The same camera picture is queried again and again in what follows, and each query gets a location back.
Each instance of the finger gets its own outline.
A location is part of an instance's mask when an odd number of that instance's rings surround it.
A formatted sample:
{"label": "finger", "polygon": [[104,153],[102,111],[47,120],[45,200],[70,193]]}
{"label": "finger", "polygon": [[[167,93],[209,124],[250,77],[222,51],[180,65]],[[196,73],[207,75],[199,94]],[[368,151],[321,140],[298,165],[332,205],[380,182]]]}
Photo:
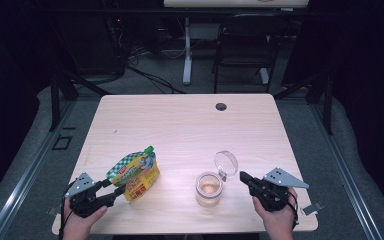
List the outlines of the finger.
{"label": "finger", "polygon": [[92,226],[95,222],[101,219],[107,212],[107,209],[107,206],[103,206],[100,209],[96,210],[94,213],[92,213],[92,215],[86,218],[88,224]]}
{"label": "finger", "polygon": [[254,209],[258,215],[263,217],[262,215],[266,214],[266,210],[264,209],[263,205],[261,205],[260,200],[258,200],[256,197],[252,197],[252,203],[254,204]]}

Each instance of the metal rail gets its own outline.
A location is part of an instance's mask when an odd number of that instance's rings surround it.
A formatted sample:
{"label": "metal rail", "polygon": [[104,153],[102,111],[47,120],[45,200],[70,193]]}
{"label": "metal rail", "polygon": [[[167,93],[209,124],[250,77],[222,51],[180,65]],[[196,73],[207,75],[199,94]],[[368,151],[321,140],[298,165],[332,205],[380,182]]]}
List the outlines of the metal rail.
{"label": "metal rail", "polygon": [[62,125],[64,121],[68,118],[69,113],[71,113],[71,111],[73,110],[74,105],[75,102],[68,101],[67,104],[64,106],[61,113],[60,124],[56,127],[55,131],[48,133],[42,146],[39,149],[36,158],[27,167],[17,186],[15,186],[10,197],[5,203],[5,206],[3,207],[0,213],[0,239],[4,238],[6,231],[12,223],[12,220],[16,216],[30,188],[33,186],[33,183],[36,180],[36,177],[38,176],[39,171],[41,170],[44,164],[45,155],[48,149],[52,147],[53,142],[55,142],[55,140],[58,138],[59,132],[62,129]]}
{"label": "metal rail", "polygon": [[342,183],[344,184],[345,190],[348,193],[348,197],[354,207],[357,217],[360,220],[361,226],[363,227],[363,230],[366,233],[367,239],[383,239],[363,196],[358,190],[358,187],[352,177],[350,170],[348,169],[348,165],[345,162],[345,159],[342,156],[338,145],[336,144],[334,136],[329,135],[323,126],[321,120],[322,113],[320,109],[314,104],[310,105],[310,109],[317,120],[317,125],[320,131],[323,133],[326,142],[329,144],[329,147],[332,150],[332,154],[335,159],[339,176],[341,178]]}

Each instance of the glass jar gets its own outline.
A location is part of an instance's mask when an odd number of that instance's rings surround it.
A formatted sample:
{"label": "glass jar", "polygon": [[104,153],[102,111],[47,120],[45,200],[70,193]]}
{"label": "glass jar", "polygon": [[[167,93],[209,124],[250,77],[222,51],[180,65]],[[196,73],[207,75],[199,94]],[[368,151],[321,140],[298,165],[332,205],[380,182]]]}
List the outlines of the glass jar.
{"label": "glass jar", "polygon": [[216,153],[214,163],[218,173],[204,172],[196,179],[196,201],[205,208],[215,207],[219,203],[223,182],[238,171],[238,161],[229,151]]}

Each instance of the black hole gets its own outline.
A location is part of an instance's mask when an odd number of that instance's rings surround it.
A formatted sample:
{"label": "black hole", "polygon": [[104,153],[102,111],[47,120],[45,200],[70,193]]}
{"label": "black hole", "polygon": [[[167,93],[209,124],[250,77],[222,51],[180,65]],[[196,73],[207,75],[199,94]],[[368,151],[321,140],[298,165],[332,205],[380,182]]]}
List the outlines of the black hole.
{"label": "black hole", "polygon": [[216,104],[216,109],[219,110],[219,111],[224,111],[224,110],[227,109],[227,106],[224,103],[217,103]]}

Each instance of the desk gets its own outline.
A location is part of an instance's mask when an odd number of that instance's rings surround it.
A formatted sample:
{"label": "desk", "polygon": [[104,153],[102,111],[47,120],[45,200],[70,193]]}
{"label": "desk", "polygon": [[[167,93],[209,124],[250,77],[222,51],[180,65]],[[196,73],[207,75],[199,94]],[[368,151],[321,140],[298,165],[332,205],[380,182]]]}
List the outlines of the desk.
{"label": "desk", "polygon": [[[280,8],[291,10],[293,8],[306,8],[309,0],[164,0],[164,6],[170,8]],[[185,21],[185,67],[183,70],[183,84],[191,83],[192,57],[190,52],[190,30],[193,26],[189,18]],[[210,26],[210,35],[217,39],[218,26]],[[198,39],[208,39],[207,36],[200,36]],[[266,69],[260,71],[263,83],[268,81]]]}
{"label": "desk", "polygon": [[[227,106],[216,109],[217,103]],[[86,171],[95,181],[129,153],[152,145],[161,175],[139,200],[117,198],[92,228],[94,234],[240,233],[264,231],[248,187],[239,174],[224,184],[214,208],[195,200],[196,177],[216,172],[214,156],[233,153],[239,171],[263,177],[281,167],[302,179],[278,109],[268,94],[114,95],[96,111],[70,181]],[[101,189],[103,195],[113,186]],[[310,205],[305,189],[297,189],[301,207]],[[299,214],[296,231],[318,226],[314,215]],[[59,229],[57,216],[52,231]]]}

